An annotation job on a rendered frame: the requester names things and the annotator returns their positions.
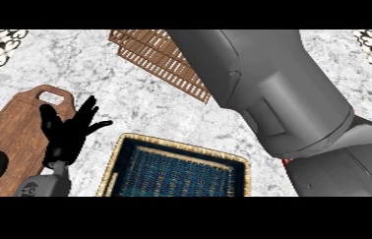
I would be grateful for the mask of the black white patterned object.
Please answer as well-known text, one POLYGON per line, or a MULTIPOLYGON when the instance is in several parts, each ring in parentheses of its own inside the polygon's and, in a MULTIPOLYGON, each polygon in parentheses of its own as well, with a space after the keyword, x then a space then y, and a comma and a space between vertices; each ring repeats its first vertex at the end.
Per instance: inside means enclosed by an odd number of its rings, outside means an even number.
POLYGON ((352 32, 361 50, 367 56, 367 62, 372 65, 372 30, 355 30, 352 32))
POLYGON ((7 64, 11 53, 27 33, 27 30, 0 30, 0 67, 7 64))

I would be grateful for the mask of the dark rounded object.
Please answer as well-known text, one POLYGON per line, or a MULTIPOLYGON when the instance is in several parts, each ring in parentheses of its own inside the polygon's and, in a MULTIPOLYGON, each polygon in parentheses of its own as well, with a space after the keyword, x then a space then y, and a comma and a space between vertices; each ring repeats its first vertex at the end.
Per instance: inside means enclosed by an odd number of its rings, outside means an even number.
POLYGON ((8 164, 8 157, 5 153, 0 150, 0 177, 2 176, 8 164))

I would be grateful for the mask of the wicker tiered shelf basket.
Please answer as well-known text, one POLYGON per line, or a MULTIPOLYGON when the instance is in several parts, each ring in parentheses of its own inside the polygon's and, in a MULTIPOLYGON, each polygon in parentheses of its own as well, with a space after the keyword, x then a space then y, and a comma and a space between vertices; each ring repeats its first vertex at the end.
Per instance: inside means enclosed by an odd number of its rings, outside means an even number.
POLYGON ((247 197, 249 162, 156 137, 117 138, 97 197, 247 197))

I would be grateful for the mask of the brown slatted placemat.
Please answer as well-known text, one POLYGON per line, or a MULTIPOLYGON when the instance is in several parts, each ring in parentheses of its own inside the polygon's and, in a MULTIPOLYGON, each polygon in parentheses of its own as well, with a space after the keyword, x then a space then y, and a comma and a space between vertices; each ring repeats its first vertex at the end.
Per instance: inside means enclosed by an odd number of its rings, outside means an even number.
POLYGON ((210 94, 165 30, 110 30, 117 55, 168 84, 207 102, 210 94))

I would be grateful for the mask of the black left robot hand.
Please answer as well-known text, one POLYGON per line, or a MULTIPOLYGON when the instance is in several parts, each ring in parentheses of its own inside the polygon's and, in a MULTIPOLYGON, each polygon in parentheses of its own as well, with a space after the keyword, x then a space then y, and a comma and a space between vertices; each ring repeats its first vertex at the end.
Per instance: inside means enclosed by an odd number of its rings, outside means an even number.
POLYGON ((73 117, 61 121, 52 107, 48 104, 41 105, 41 129, 47 139, 42 161, 45 168, 52 168, 57 161, 70 165, 79 155, 85 137, 100 128, 113 124, 112 120, 91 123, 97 110, 95 97, 89 96, 73 117))

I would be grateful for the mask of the brown wooden cutting board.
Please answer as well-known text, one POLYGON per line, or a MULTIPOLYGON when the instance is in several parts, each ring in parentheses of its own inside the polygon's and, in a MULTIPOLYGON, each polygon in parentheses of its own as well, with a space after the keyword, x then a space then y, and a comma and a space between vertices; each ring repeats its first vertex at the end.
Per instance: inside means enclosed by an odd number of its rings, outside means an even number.
POLYGON ((47 138, 41 130, 39 106, 45 102, 39 95, 45 91, 61 97, 61 102, 50 105, 60 120, 75 114, 72 94, 48 85, 17 92, 0 110, 0 150, 8 157, 0 177, 0 197, 10 197, 23 180, 44 169, 47 138))

